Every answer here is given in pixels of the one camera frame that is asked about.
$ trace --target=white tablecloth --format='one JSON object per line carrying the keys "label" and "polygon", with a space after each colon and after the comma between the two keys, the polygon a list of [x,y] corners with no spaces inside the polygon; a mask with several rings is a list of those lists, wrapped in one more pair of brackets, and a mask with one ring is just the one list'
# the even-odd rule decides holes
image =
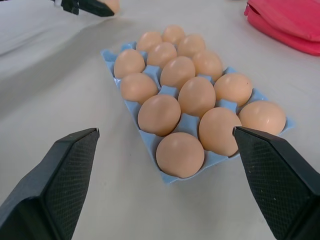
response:
{"label": "white tablecloth", "polygon": [[253,29],[242,0],[123,0],[119,16],[101,23],[40,2],[0,3],[0,204],[55,140],[99,127],[73,239],[273,240],[239,158],[163,184],[100,50],[168,24],[202,34],[295,120],[283,137],[318,171],[320,59]]}

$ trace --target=red cloth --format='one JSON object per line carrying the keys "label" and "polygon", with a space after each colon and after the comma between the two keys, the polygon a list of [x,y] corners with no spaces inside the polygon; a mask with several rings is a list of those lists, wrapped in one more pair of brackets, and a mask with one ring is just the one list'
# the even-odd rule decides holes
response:
{"label": "red cloth", "polygon": [[249,0],[244,15],[259,31],[320,56],[320,0]]}

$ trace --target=black robotic claw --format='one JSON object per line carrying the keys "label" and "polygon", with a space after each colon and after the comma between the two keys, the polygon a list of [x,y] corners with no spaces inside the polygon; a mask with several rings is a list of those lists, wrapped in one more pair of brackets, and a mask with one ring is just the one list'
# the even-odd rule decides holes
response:
{"label": "black robotic claw", "polygon": [[277,240],[320,239],[320,174],[283,138],[235,127],[252,194]]}
{"label": "black robotic claw", "polygon": [[62,0],[61,6],[63,10],[75,15],[79,14],[79,9],[100,17],[115,15],[106,4],[97,0]]}
{"label": "black robotic claw", "polygon": [[0,206],[1,240],[71,240],[98,138],[98,129],[90,128],[53,144]]}

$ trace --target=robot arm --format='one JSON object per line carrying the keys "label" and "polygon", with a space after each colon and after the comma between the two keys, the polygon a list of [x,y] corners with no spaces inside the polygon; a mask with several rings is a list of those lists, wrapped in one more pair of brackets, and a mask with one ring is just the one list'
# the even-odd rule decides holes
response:
{"label": "robot arm", "polygon": [[79,9],[99,17],[114,16],[119,11],[119,0],[52,0],[55,5],[60,5],[63,10],[78,15]]}

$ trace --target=egg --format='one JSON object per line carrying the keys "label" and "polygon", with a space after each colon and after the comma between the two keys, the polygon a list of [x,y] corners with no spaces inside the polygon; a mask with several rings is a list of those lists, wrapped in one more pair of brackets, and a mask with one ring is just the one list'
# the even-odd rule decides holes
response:
{"label": "egg", "polygon": [[145,67],[145,60],[138,51],[126,49],[115,60],[114,76],[117,79],[122,79],[128,74],[141,73]]}
{"label": "egg", "polygon": [[162,40],[171,44],[178,45],[186,36],[185,31],[179,25],[169,25],[162,33]]}
{"label": "egg", "polygon": [[216,93],[211,82],[201,76],[188,80],[180,90],[178,102],[181,112],[191,116],[202,116],[215,107]]}
{"label": "egg", "polygon": [[162,43],[161,33],[157,31],[148,31],[139,38],[135,49],[149,53],[160,43]]}
{"label": "egg", "polygon": [[205,40],[200,34],[190,34],[183,38],[177,49],[178,56],[186,56],[192,58],[198,52],[206,49]]}
{"label": "egg", "polygon": [[278,135],[286,125],[286,114],[277,104],[270,101],[254,101],[239,113],[242,126],[269,134]]}
{"label": "egg", "polygon": [[244,105],[252,93],[251,80],[240,73],[227,73],[220,77],[214,84],[216,100],[225,99]]}
{"label": "egg", "polygon": [[159,66],[163,69],[170,60],[176,57],[177,50],[175,46],[169,42],[162,42],[149,52],[146,64]]}
{"label": "egg", "polygon": [[163,137],[175,129],[180,115],[180,105],[173,96],[158,94],[142,104],[138,125],[144,132]]}
{"label": "egg", "polygon": [[204,164],[205,151],[194,136],[175,132],[166,136],[156,149],[156,162],[166,174],[188,178]]}
{"label": "egg", "polygon": [[241,126],[241,122],[231,110],[215,107],[207,111],[199,124],[199,138],[204,149],[228,157],[235,154],[238,145],[232,132],[236,126]]}
{"label": "egg", "polygon": [[186,56],[178,56],[164,66],[160,84],[180,90],[194,76],[196,76],[196,69],[192,60]]}
{"label": "egg", "polygon": [[212,77],[213,81],[217,81],[223,74],[223,64],[219,56],[213,51],[200,51],[193,56],[192,61],[197,75],[207,75]]}
{"label": "egg", "polygon": [[116,14],[120,10],[120,3],[119,0],[104,0],[105,5]]}
{"label": "egg", "polygon": [[158,88],[151,77],[141,72],[134,72],[121,80],[120,91],[125,100],[142,105],[146,100],[157,95]]}

